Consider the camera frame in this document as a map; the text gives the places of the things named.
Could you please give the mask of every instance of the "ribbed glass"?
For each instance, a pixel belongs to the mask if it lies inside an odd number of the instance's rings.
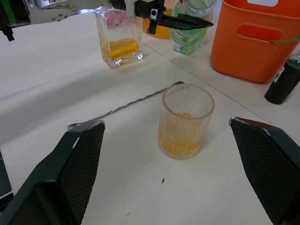
[[[179,84],[163,94],[158,130],[158,145],[174,159],[194,156],[203,142],[206,128],[215,109],[212,96],[191,84]]]

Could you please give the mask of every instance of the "yellow liquid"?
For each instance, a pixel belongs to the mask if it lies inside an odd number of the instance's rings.
[[[164,14],[165,15],[172,15],[172,9],[167,9],[164,12]],[[147,34],[147,35],[149,35],[151,37],[171,40],[169,28],[167,28],[167,27],[163,27],[163,26],[159,26],[158,25],[157,28],[156,28],[155,35],[148,34],[147,33],[147,29],[149,28],[149,24],[150,24],[150,20],[149,19],[143,19],[142,20],[142,30],[143,30],[143,33],[145,33],[145,34]]]
[[[138,54],[140,44],[133,38],[121,39],[120,41],[109,42],[110,50],[103,48],[105,55],[108,55],[111,60],[126,58],[133,54]]]
[[[179,115],[194,118],[195,116],[180,112]],[[158,131],[158,143],[162,151],[169,157],[175,159],[186,159],[193,156],[199,149],[203,141],[202,135],[195,137],[195,133],[198,130],[199,122],[187,121],[184,125],[180,122],[170,120],[167,125],[167,132],[159,129]],[[179,127],[184,129],[184,132],[177,136],[177,138],[172,138],[172,132],[176,132]]]

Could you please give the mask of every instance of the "orange bucket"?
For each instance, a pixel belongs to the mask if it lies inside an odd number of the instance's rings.
[[[300,0],[279,0],[273,7],[223,0],[210,62],[220,73],[265,83],[299,43],[276,40],[299,34]]]

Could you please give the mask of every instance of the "glass tumbler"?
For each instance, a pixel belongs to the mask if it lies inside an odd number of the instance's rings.
[[[203,142],[215,109],[212,96],[191,84],[179,84],[163,94],[158,145],[170,158],[194,156]]]
[[[126,11],[100,7],[95,12],[103,60],[110,68],[143,59],[142,19]]]

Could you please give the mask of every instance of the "black bottle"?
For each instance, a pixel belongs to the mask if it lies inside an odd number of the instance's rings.
[[[277,74],[264,97],[271,103],[280,105],[290,95],[300,81],[300,52],[291,55],[284,68]]]

